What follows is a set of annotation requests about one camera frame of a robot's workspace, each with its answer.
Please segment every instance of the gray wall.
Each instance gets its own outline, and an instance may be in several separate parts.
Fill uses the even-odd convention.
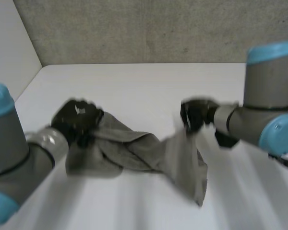
[[[14,0],[43,64],[244,62],[288,0]]]

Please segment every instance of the white table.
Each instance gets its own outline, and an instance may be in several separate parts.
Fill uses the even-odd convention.
[[[70,97],[95,102],[133,130],[165,138],[182,126],[180,102],[243,99],[243,64],[59,65],[43,68],[16,102],[25,131],[50,122]],[[288,230],[288,170],[255,147],[221,150],[213,128],[198,147],[208,164],[202,208],[162,175],[67,178],[64,161],[2,229]]]

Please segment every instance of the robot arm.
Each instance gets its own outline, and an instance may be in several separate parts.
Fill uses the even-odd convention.
[[[18,211],[27,198],[77,141],[85,147],[88,131],[103,111],[84,101],[68,101],[51,126],[26,140],[14,101],[0,84],[0,225]]]
[[[183,102],[180,113],[191,131],[213,123],[222,147],[241,139],[274,158],[288,154],[288,42],[248,51],[242,106],[195,99]]]

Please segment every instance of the black cable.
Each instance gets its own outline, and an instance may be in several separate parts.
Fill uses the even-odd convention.
[[[282,158],[282,157],[277,157],[269,154],[269,158],[276,160],[278,163],[281,165],[285,166],[288,168],[288,159]]]

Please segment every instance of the crumpled fabric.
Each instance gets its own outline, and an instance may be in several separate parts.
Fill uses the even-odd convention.
[[[207,164],[197,150],[196,134],[182,129],[160,141],[151,133],[132,131],[105,112],[91,136],[87,148],[71,146],[68,175],[113,177],[123,169],[164,173],[188,198],[203,205]]]

